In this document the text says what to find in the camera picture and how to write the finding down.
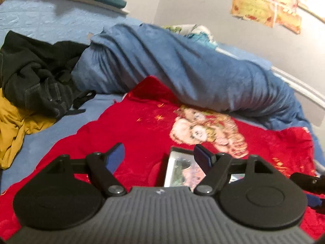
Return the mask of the blue bed sheet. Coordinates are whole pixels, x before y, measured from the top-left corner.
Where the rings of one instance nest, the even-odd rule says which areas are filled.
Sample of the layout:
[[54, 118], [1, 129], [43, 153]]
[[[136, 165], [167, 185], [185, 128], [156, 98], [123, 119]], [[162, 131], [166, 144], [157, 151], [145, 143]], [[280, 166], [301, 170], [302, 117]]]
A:
[[[2, 40], [12, 30], [48, 43], [70, 40], [88, 44], [91, 34], [117, 23], [140, 24], [141, 21], [68, 0], [6, 0], [1, 5]], [[83, 105], [85, 113], [66, 116], [45, 130], [26, 135], [11, 167], [2, 171], [1, 191], [30, 175], [57, 141], [98, 119], [114, 100], [120, 99], [119, 95], [97, 95]]]

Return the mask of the floral pillow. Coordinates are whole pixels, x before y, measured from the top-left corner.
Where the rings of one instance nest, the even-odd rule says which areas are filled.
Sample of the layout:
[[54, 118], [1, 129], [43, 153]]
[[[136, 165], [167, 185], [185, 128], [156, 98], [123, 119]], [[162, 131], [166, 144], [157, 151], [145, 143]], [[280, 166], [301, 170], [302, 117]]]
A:
[[215, 41], [210, 30], [198, 24], [181, 24], [181, 25], [164, 25], [162, 28], [169, 30], [172, 33], [179, 34], [188, 38], [191, 41], [198, 42], [202, 45], [216, 49], [218, 43]]

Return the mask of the black shallow cardboard box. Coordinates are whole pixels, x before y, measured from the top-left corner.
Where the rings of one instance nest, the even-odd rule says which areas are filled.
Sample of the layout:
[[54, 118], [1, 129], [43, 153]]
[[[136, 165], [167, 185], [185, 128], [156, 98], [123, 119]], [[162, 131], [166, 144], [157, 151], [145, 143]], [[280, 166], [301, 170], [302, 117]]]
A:
[[206, 174], [196, 162], [192, 150], [171, 148], [164, 187], [186, 186], [193, 191], [205, 176]]

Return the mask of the blue rolled duvet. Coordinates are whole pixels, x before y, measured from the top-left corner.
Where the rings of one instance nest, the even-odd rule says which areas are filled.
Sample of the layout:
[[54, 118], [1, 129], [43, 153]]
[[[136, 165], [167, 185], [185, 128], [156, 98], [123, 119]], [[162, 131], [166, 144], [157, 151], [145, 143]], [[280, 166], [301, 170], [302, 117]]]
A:
[[150, 24], [116, 24], [91, 38], [72, 71], [79, 90], [127, 93], [148, 76], [183, 103], [251, 117], [271, 130], [310, 127], [292, 88], [270, 69]]

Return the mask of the yellow garment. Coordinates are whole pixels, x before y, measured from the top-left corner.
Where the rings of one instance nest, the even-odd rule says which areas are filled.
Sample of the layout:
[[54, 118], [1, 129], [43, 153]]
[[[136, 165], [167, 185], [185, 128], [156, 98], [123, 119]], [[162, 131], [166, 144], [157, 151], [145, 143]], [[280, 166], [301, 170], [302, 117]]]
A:
[[3, 93], [1, 93], [0, 112], [1, 169], [6, 170], [11, 167], [22, 148], [26, 135], [45, 130], [55, 124], [57, 120], [20, 109], [6, 99]]

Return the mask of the black clothing pile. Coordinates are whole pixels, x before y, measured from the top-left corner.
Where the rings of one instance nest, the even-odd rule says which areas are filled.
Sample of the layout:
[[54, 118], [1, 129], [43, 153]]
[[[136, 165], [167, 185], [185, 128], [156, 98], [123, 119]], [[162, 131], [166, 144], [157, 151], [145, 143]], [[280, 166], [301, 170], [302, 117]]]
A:
[[87, 45], [73, 41], [50, 44], [9, 31], [1, 47], [1, 87], [16, 107], [62, 118], [83, 113], [81, 106], [96, 96], [81, 91], [72, 70]]

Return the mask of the red embroidered blanket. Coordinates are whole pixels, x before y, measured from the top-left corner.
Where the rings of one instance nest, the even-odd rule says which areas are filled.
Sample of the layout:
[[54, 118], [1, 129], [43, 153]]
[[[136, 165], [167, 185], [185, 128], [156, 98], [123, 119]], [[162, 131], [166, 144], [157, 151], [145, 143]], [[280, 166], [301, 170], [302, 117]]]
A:
[[[127, 193], [103, 197], [70, 161], [116, 143], [125, 158], [111, 173]], [[247, 160], [245, 173], [215, 196], [164, 187], [171, 148], [195, 145]], [[295, 172], [315, 176], [306, 127], [264, 130], [183, 105], [147, 77], [1, 195], [1, 243], [322, 243], [324, 209], [307, 205]]]

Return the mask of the yellow red wall poster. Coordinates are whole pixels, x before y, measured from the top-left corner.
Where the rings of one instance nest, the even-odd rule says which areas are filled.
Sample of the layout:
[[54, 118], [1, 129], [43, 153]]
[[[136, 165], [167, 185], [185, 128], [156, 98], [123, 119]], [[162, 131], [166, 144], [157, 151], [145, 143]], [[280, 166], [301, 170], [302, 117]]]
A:
[[298, 0], [232, 0], [231, 14], [270, 28], [278, 24], [299, 35], [302, 17], [297, 7]]

